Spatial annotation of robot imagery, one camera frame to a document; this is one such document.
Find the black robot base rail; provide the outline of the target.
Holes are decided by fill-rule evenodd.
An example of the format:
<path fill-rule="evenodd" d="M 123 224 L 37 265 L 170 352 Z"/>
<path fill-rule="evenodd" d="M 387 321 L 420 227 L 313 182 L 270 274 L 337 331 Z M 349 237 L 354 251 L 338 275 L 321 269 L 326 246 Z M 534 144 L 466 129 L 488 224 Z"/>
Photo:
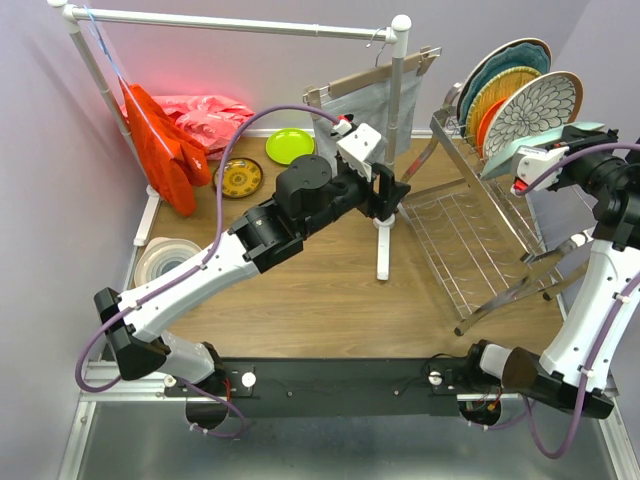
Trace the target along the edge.
<path fill-rule="evenodd" d="M 246 417 L 467 416 L 498 423 L 519 395 L 472 371 L 462 357 L 232 358 L 213 391 Z"/>

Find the woven bamboo plate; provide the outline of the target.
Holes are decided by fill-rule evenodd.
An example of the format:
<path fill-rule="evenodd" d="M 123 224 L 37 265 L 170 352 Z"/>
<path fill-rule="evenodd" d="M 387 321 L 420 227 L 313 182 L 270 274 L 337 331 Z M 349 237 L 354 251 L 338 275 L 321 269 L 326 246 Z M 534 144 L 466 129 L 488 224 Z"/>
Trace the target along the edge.
<path fill-rule="evenodd" d="M 475 96 L 465 121 L 465 135 L 475 136 L 480 122 L 489 108 L 499 100 L 509 98 L 518 89 L 539 77 L 541 73 L 527 66 L 504 70 L 491 78 Z"/>

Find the orange plastic plate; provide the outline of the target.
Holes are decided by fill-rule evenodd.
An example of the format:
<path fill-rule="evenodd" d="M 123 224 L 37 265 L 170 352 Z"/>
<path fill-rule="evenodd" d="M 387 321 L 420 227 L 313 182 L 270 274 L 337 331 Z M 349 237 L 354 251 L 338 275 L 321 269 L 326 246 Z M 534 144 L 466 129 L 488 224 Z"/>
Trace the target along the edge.
<path fill-rule="evenodd" d="M 488 110 L 485 112 L 485 114 L 483 115 L 480 124 L 478 126 L 477 132 L 476 132 L 476 148 L 477 151 L 482 154 L 483 153 L 483 145 L 484 145 L 484 140 L 486 138 L 489 126 L 494 118 L 494 116 L 496 115 L 496 113 L 498 112 L 498 110 L 501 108 L 501 106 L 503 105 L 503 103 L 507 100 L 506 97 L 496 101 L 494 104 L 492 104 Z"/>

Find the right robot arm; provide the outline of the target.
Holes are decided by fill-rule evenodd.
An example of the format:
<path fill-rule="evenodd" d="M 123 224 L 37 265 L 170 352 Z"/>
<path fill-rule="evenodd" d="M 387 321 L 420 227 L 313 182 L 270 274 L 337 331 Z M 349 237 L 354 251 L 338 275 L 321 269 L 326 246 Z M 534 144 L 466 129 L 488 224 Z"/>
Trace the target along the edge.
<path fill-rule="evenodd" d="M 595 224 L 552 250 L 524 256 L 534 270 L 461 322 L 456 334 L 515 301 L 572 251 L 587 246 L 589 258 L 576 273 L 580 289 L 563 325 L 542 354 L 482 340 L 461 365 L 461 382 L 474 392 L 497 383 L 557 410 L 604 419 L 613 409 L 605 393 L 610 363 L 639 305 L 639 146 L 619 142 L 614 130 L 566 125 L 512 142 L 482 176 L 506 173 L 518 197 L 580 188 L 595 201 Z"/>

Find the lime green plate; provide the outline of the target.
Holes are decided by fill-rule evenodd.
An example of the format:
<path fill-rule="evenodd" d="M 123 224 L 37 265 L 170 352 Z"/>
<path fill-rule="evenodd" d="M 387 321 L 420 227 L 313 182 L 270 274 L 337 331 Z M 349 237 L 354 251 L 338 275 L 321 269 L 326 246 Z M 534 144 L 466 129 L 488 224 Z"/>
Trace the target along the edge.
<path fill-rule="evenodd" d="M 266 141 L 268 157 L 277 164 L 289 165 L 303 155 L 315 151 L 313 137 L 298 128 L 284 128 L 274 132 Z"/>

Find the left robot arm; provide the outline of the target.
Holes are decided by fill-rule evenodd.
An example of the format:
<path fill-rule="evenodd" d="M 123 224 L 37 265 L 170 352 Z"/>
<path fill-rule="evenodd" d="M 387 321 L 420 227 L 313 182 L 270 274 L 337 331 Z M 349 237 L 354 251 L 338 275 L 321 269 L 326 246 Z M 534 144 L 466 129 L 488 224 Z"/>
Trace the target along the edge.
<path fill-rule="evenodd" d="M 213 295 L 297 255 L 311 235 L 353 209 L 387 219 L 409 190 L 381 164 L 366 179 L 346 164 L 333 173 L 316 155 L 296 159 L 277 176 L 272 197 L 211 246 L 141 287 L 95 295 L 121 379 L 162 372 L 187 380 L 201 395 L 214 393 L 223 366 L 213 347 L 172 335 L 169 327 Z"/>

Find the white striped plate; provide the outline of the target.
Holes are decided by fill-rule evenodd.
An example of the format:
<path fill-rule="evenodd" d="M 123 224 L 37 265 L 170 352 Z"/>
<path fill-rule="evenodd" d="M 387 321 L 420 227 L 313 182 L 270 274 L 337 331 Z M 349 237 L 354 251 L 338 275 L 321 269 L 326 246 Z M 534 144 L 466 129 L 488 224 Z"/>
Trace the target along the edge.
<path fill-rule="evenodd" d="M 201 248 L 186 239 L 157 237 L 149 241 L 134 271 L 134 285 L 145 285 L 181 265 Z"/>

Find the brown rim floral plate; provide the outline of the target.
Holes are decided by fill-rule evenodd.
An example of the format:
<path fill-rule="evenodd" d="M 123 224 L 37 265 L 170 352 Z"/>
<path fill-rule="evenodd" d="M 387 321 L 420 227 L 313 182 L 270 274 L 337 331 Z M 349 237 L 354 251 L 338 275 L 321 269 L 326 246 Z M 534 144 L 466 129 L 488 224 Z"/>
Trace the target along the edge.
<path fill-rule="evenodd" d="M 512 94 L 494 115 L 482 146 L 489 160 L 510 142 L 573 122 L 583 100 L 581 79 L 569 71 L 551 72 Z"/>

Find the light blue divided tray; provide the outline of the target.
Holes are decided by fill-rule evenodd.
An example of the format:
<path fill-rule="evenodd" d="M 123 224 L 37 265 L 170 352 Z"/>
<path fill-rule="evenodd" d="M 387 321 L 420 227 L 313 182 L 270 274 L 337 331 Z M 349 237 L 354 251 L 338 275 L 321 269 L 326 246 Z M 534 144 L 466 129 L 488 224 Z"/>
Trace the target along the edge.
<path fill-rule="evenodd" d="M 480 178 L 482 180 L 490 180 L 508 174 L 511 170 L 511 157 L 521 146 L 540 147 L 541 145 L 558 141 L 565 127 L 575 127 L 586 131 L 599 131 L 603 129 L 605 125 L 598 122 L 578 121 L 552 128 L 544 133 L 516 139 L 486 161 Z"/>

